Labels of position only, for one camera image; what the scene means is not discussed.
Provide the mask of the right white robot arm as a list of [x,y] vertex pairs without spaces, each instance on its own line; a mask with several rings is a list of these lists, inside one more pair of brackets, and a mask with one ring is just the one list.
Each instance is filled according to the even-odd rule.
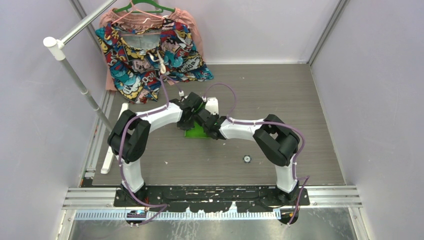
[[258,120],[241,120],[213,115],[202,109],[193,119],[214,140],[239,139],[255,142],[275,166],[279,202],[288,206],[297,199],[299,180],[296,160],[305,146],[305,138],[301,132],[285,124],[274,114]]

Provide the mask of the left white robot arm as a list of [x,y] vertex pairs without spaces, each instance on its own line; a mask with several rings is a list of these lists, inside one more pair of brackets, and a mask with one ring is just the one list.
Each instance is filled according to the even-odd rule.
[[149,134],[166,125],[176,124],[180,130],[194,128],[193,115],[206,103],[206,98],[194,92],[181,99],[171,99],[164,106],[150,111],[125,110],[108,136],[107,144],[118,156],[122,169],[122,185],[128,190],[126,200],[133,206],[141,206],[146,200],[142,190],[145,181],[141,171],[141,156],[144,154]]

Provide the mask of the colorful patterned shirt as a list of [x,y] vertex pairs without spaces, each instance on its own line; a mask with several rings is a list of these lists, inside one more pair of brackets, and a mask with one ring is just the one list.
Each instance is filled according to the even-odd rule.
[[194,17],[176,8],[168,16],[112,9],[100,18],[95,34],[107,66],[105,88],[134,104],[157,101],[160,78],[208,81],[203,42]]

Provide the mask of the green clothes hanger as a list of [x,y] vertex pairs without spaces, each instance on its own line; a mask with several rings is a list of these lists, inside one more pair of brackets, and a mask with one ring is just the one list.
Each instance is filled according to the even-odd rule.
[[114,13],[141,13],[148,14],[163,14],[165,12],[174,13],[177,9],[175,7],[164,6],[158,0],[130,0],[124,6],[114,8]]

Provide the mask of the metal clothes rack pole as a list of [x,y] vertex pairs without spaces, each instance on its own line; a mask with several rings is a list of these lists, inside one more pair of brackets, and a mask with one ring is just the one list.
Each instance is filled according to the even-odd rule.
[[82,96],[85,97],[88,104],[94,110],[96,115],[98,116],[100,123],[105,126],[105,128],[109,131],[112,130],[112,125],[108,120],[108,117],[102,111],[102,108],[98,105],[98,103],[92,97],[90,91],[82,82],[81,78],[78,76],[75,69],[69,63],[66,58],[65,53],[63,52],[64,47],[71,40],[73,40],[79,33],[81,33],[84,29],[90,28],[92,29],[92,22],[99,17],[103,12],[105,12],[109,7],[111,7],[116,1],[115,0],[104,0],[103,3],[98,6],[94,11],[87,14],[85,12],[84,7],[82,6],[79,0],[71,0],[69,3],[77,13],[77,16],[80,18],[80,21],[72,27],[67,33],[61,38],[55,38],[51,36],[47,36],[43,39],[43,45],[50,51],[52,56],[57,60],[61,65],[65,68],[65,70],[70,75],[71,79],[79,89]]

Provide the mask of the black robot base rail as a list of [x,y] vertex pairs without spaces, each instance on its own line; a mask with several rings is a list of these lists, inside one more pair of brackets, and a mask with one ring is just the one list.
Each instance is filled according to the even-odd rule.
[[157,212],[163,204],[166,211],[182,213],[224,213],[235,205],[239,213],[270,212],[280,207],[308,206],[308,191],[299,185],[294,193],[283,193],[275,185],[145,185],[134,200],[123,185],[115,191],[114,207],[153,205]]

